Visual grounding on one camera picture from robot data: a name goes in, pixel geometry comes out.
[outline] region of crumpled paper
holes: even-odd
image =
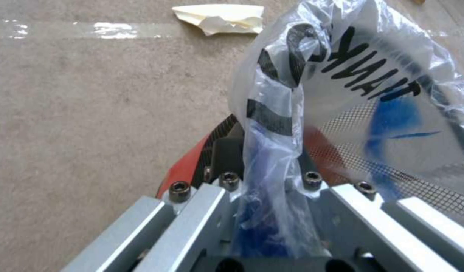
[[[264,7],[251,5],[192,5],[173,7],[178,19],[198,26],[206,36],[216,33],[260,33]]]

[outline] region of packing tape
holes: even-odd
[[[183,33],[179,24],[24,22],[0,20],[0,38],[9,39],[139,39],[172,38]]]

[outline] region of clear plastic bag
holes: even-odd
[[[462,77],[380,0],[300,2],[246,52],[229,107],[245,130],[240,255],[324,254],[306,200],[285,194],[301,182],[303,144],[330,185],[366,179],[385,200],[464,196]]]

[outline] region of red panel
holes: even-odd
[[[160,188],[156,197],[161,199],[163,193],[168,190],[168,188],[175,181],[185,181],[188,184],[192,183],[193,174],[195,173],[195,168],[200,158],[203,145],[208,139],[209,135],[206,135],[194,148],[192,148],[188,153],[185,154],[178,162],[176,162],[173,167],[168,170],[168,174],[161,183]]]

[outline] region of floor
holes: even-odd
[[[211,2],[0,0],[0,271],[59,270],[229,114],[225,90],[254,36],[205,37],[171,12]],[[214,2],[264,5],[269,24],[296,1]],[[464,73],[464,0],[388,2]],[[139,35],[86,36],[74,22]],[[41,31],[19,39],[24,26]]]

